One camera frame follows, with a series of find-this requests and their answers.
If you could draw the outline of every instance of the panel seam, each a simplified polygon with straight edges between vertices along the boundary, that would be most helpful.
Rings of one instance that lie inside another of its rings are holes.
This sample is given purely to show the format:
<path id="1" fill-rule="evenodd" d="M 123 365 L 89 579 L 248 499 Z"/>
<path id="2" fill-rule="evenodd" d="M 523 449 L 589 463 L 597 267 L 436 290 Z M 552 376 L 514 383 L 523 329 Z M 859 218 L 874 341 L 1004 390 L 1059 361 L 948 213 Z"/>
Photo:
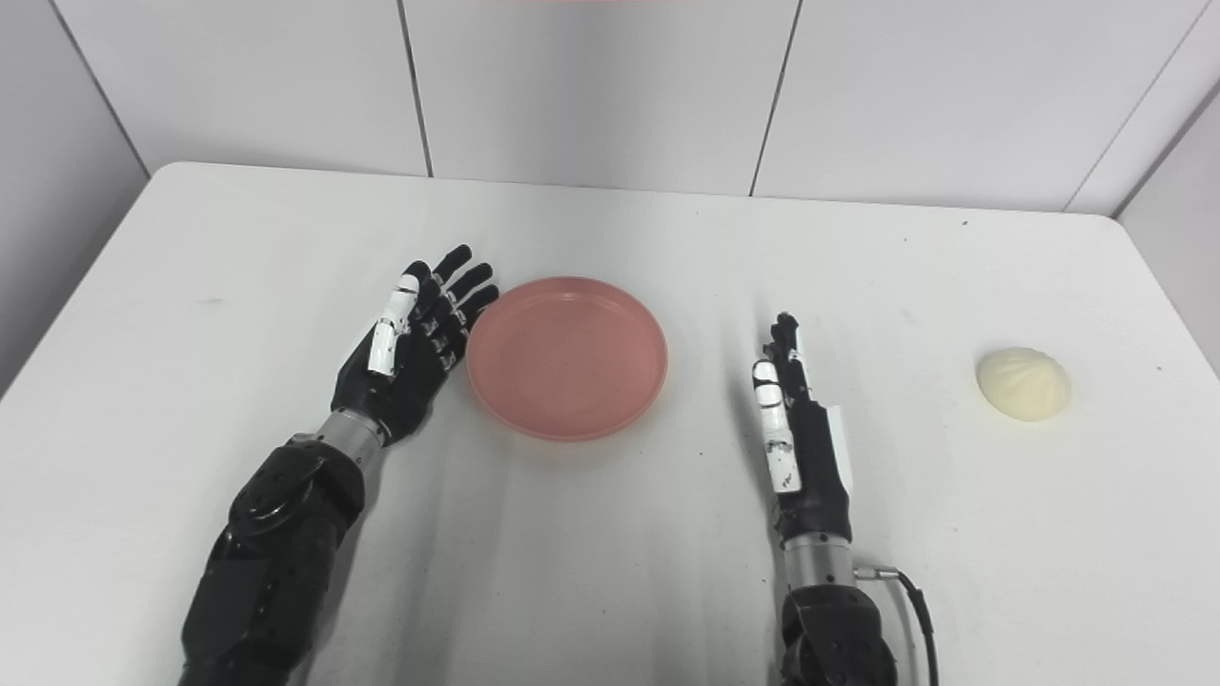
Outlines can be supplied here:
<path id="1" fill-rule="evenodd" d="M 1109 154 L 1110 148 L 1114 148 L 1114 144 L 1122 135 L 1122 132 L 1126 131 L 1127 125 L 1131 123 L 1131 120 L 1135 117 L 1136 112 L 1139 111 L 1139 106 L 1143 105 L 1143 101 L 1148 98 L 1148 94 L 1152 93 L 1153 88 L 1155 88 L 1157 82 L 1160 81 L 1160 77 L 1165 73 L 1165 70 L 1169 68 L 1170 63 L 1172 63 L 1174 57 L 1176 57 L 1179 50 L 1182 49 L 1182 44 L 1186 43 L 1186 39 L 1190 38 L 1191 33 L 1194 32 L 1194 27 L 1199 23 L 1199 20 L 1203 18 L 1203 15 L 1207 13 L 1207 11 L 1208 11 L 1208 9 L 1210 6 L 1211 6 L 1211 0 L 1208 0 L 1207 2 L 1203 4 L 1203 9 L 1199 10 L 1199 12 L 1197 15 L 1194 15 L 1194 20 L 1191 22 L 1191 26 L 1186 27 L 1186 32 L 1182 33 L 1182 38 L 1180 38 L 1177 40 L 1177 44 L 1174 45 L 1174 49 L 1169 52 L 1169 57 L 1165 59 L 1165 61 L 1160 65 L 1160 68 L 1157 70 L 1155 76 L 1153 76 L 1152 81 L 1148 82 L 1148 87 L 1144 88 L 1144 92 L 1139 95 L 1139 99 L 1136 100 L 1136 104 L 1131 107 L 1131 111 L 1127 112 L 1127 116 L 1122 120 L 1122 123 L 1119 125 L 1118 131 L 1114 132 L 1114 135 L 1110 138 L 1109 143 L 1107 143 L 1105 148 L 1102 149 L 1102 154 L 1098 155 L 1097 160 L 1093 162 L 1093 166 L 1088 167 L 1088 171 L 1085 172 L 1085 178 L 1082 178 L 1080 181 L 1080 184 L 1076 187 L 1076 190 L 1074 190 L 1072 194 L 1071 194 L 1071 197 L 1068 198 L 1068 201 L 1064 203 L 1063 210 L 1060 210 L 1061 212 L 1066 212 L 1068 208 L 1070 208 L 1071 204 L 1076 201 L 1076 197 L 1080 195 L 1080 192 L 1085 189 L 1085 184 L 1087 184 L 1088 179 L 1093 177 L 1093 172 L 1097 171 L 1097 167 L 1102 165 L 1102 160 L 1104 160 L 1105 155 Z M 1165 154 L 1166 154 L 1165 150 L 1163 150 L 1161 151 L 1161 156 L 1165 155 Z M 1155 166 L 1155 165 L 1159 164 L 1159 160 L 1163 159 L 1161 156 L 1158 156 L 1158 161 L 1154 162 L 1153 166 Z M 1122 205 L 1120 205 L 1120 208 L 1121 206 L 1126 206 L 1126 203 L 1128 200 L 1130 200 L 1130 194 L 1128 194 L 1128 199 L 1124 200 L 1124 203 L 1122 203 Z M 1118 216 L 1118 215 L 1119 215 L 1119 210 L 1115 210 L 1110 216 L 1114 217 L 1114 216 Z"/>
<path id="2" fill-rule="evenodd" d="M 76 34 L 72 33 L 72 28 L 68 27 L 68 22 L 63 17 L 63 12 L 60 11 L 60 6 L 55 2 L 55 0 L 46 0 L 46 4 L 50 5 L 51 11 L 55 12 L 55 20 L 60 22 L 60 28 L 63 31 L 63 35 L 67 37 L 68 43 L 72 45 L 72 50 L 77 54 L 77 59 L 81 60 L 85 73 L 89 74 L 89 81 L 93 82 L 93 87 L 101 98 L 102 105 L 106 106 L 110 118 L 113 120 L 115 126 L 118 127 L 118 134 L 123 137 L 123 142 L 127 143 L 127 148 L 132 151 L 132 156 L 135 157 L 135 164 L 138 164 L 140 166 L 140 171 L 144 172 L 144 178 L 152 178 L 151 175 L 149 175 L 148 165 L 144 164 L 144 157 L 140 156 L 140 151 L 135 149 L 135 143 L 132 140 L 131 134 L 127 133 L 127 127 L 123 126 L 123 120 L 118 118 L 118 111 L 115 110 L 113 103 L 111 103 L 110 96 L 106 95 L 106 89 L 104 89 L 101 87 L 101 82 L 98 81 L 98 74 L 93 71 L 93 65 L 89 63 L 89 60 L 84 56 L 84 51 L 81 50 L 81 44 L 76 39 Z"/>
<path id="3" fill-rule="evenodd" d="M 411 74 L 411 98 L 415 99 L 415 121 L 420 125 L 420 144 L 423 146 L 423 166 L 428 171 L 428 178 L 434 178 L 432 172 L 432 149 L 428 145 L 428 129 L 423 126 L 423 101 L 420 100 L 420 79 L 415 71 L 415 51 L 411 50 L 411 33 L 406 29 L 406 7 L 403 0 L 398 4 L 398 23 L 403 27 L 403 46 L 406 49 L 406 71 Z"/>
<path id="4" fill-rule="evenodd" d="M 759 171 L 762 168 L 762 155 L 766 153 L 766 142 L 771 137 L 771 123 L 775 121 L 775 111 L 780 106 L 780 92 L 783 90 L 783 76 L 788 71 L 788 56 L 792 55 L 792 43 L 797 38 L 797 22 L 800 21 L 800 9 L 805 0 L 797 0 L 797 11 L 792 15 L 792 28 L 788 31 L 788 44 L 783 49 L 783 61 L 780 63 L 780 77 L 775 82 L 775 95 L 771 98 L 771 111 L 766 116 L 766 128 L 762 129 L 762 145 L 759 146 L 759 159 L 754 164 L 754 176 L 750 178 L 749 197 L 754 197 L 754 189 L 759 183 Z"/>

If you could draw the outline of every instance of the wrist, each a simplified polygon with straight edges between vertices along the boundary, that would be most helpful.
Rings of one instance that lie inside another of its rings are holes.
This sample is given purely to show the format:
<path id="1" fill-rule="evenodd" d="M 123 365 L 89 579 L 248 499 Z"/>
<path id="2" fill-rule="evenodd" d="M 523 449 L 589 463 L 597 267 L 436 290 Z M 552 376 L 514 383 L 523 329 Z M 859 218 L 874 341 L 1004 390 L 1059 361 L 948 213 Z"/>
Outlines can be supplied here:
<path id="1" fill-rule="evenodd" d="M 331 413 L 317 432 L 298 435 L 294 439 L 326 443 L 364 471 L 381 454 L 388 437 L 386 428 L 372 417 L 351 408 L 339 408 Z"/>

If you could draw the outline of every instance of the fingertip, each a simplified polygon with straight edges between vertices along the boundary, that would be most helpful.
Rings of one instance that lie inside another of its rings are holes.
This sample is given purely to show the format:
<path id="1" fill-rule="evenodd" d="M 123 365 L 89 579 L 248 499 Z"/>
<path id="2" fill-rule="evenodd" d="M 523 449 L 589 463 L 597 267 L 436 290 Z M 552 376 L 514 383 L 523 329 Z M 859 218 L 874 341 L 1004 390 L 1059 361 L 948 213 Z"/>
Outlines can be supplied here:
<path id="1" fill-rule="evenodd" d="M 423 260 L 415 260 L 403 273 L 414 276 L 420 283 L 423 283 L 432 272 L 428 269 L 428 262 L 425 262 Z"/>

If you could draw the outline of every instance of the robotic hand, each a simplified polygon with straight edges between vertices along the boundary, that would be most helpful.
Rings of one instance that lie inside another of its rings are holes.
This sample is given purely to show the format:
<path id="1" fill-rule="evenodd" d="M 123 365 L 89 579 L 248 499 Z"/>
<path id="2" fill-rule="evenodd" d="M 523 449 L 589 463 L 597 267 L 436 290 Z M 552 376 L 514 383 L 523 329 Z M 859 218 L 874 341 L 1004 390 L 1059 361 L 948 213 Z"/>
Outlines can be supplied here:
<path id="1" fill-rule="evenodd" d="M 893 568 L 852 561 L 848 499 L 852 471 L 838 408 L 814 398 L 797 320 L 783 312 L 771 326 L 766 359 L 754 365 L 767 469 L 776 492 L 788 594 L 781 610 L 783 686 L 894 686 L 894 659 L 881 635 L 881 615 L 856 579 L 903 582 L 928 647 L 936 686 L 932 624 L 922 592 Z"/>
<path id="2" fill-rule="evenodd" d="M 282 686 L 309 652 L 331 568 L 365 507 L 364 469 L 414 433 L 499 295 L 460 245 L 406 269 L 339 370 L 331 416 L 276 448 L 237 494 L 182 630 L 179 686 Z"/>

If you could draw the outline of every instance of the silver cylindrical joint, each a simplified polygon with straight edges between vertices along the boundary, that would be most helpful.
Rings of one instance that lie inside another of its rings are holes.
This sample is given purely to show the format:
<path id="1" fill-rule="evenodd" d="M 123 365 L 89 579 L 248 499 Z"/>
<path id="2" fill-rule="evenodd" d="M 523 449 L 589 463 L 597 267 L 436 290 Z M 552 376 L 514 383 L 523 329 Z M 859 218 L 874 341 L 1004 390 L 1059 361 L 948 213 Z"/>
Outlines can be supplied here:
<path id="1" fill-rule="evenodd" d="M 365 415 L 343 409 L 331 413 L 317 433 L 309 438 L 326 443 L 365 469 L 381 453 L 386 432 Z"/>
<path id="2" fill-rule="evenodd" d="M 783 566 L 789 588 L 855 586 L 852 547 L 842 536 L 813 532 L 784 541 Z"/>

